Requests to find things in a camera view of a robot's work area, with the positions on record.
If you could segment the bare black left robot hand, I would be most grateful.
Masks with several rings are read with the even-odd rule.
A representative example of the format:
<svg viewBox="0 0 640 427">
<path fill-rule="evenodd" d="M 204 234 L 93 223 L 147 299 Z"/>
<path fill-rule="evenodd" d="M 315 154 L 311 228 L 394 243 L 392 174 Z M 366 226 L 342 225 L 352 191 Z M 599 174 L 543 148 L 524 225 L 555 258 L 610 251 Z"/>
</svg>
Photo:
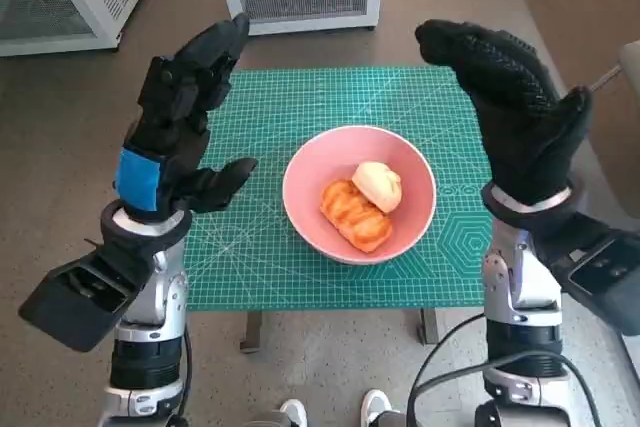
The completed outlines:
<svg viewBox="0 0 640 427">
<path fill-rule="evenodd" d="M 249 36 L 240 13 L 208 27 L 172 56 L 155 56 L 138 104 L 142 113 L 123 141 L 115 190 L 127 214 L 161 222 L 178 210 L 225 209 L 257 165 L 239 158 L 221 170 L 200 162 L 209 145 L 208 115 L 231 90 L 231 73 Z"/>
</svg>

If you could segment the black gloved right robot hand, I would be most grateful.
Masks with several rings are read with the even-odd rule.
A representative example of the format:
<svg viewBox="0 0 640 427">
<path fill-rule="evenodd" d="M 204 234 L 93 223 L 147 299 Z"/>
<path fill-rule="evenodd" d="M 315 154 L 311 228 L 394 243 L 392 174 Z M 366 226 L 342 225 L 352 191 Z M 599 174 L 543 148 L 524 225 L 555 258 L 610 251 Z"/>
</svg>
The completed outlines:
<svg viewBox="0 0 640 427">
<path fill-rule="evenodd" d="M 415 37 L 423 60 L 451 68 L 470 97 L 502 191 L 533 206 L 567 188 L 591 121 L 588 88 L 560 96 L 536 49 L 504 30 L 432 19 Z"/>
</svg>

